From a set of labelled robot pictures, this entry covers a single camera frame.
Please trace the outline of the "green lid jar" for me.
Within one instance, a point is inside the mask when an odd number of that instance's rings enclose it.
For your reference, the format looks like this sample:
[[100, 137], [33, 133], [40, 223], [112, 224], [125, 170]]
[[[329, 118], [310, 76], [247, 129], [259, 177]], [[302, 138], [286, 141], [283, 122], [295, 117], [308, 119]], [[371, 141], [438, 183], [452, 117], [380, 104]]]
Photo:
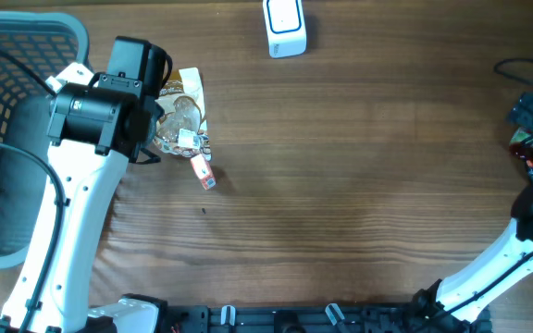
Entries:
[[518, 128], [509, 142], [509, 152], [533, 167], [533, 132], [523, 127]]

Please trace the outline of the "red white small packet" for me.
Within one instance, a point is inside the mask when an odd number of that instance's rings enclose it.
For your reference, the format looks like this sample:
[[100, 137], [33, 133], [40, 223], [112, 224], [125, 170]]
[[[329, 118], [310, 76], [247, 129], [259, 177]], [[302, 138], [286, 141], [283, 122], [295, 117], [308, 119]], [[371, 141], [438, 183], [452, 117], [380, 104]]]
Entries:
[[211, 166], [202, 154], [193, 157], [191, 164], [196, 177], [205, 190], [209, 190], [217, 184]]

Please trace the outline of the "brown Pantree snack pouch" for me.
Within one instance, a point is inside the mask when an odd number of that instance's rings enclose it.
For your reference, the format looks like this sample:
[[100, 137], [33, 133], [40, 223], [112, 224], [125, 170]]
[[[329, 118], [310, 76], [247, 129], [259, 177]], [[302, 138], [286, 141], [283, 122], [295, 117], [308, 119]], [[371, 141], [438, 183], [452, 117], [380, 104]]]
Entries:
[[155, 146], [165, 154], [212, 160], [205, 94], [198, 68], [173, 72], [160, 90], [157, 103], [164, 115], [156, 121]]

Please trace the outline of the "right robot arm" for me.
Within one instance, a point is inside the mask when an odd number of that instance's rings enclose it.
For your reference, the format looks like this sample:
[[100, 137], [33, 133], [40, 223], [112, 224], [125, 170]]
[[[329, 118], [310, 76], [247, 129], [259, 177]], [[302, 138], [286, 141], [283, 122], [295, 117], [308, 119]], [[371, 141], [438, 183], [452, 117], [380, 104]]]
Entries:
[[489, 304], [533, 273], [533, 180], [515, 199], [502, 235], [459, 272], [419, 291], [408, 308], [414, 332], [465, 332]]

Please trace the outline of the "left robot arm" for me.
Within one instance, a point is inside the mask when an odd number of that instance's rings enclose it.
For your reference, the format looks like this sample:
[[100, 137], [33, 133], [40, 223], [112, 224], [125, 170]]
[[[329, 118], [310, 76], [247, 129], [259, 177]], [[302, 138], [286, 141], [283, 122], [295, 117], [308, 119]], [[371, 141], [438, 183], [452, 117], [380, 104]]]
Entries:
[[158, 332], [167, 303], [128, 294], [91, 308], [89, 283], [105, 216], [129, 164], [138, 162], [162, 115], [157, 100], [171, 57], [119, 36], [106, 71], [53, 91], [47, 182], [19, 279], [0, 313], [0, 332]]

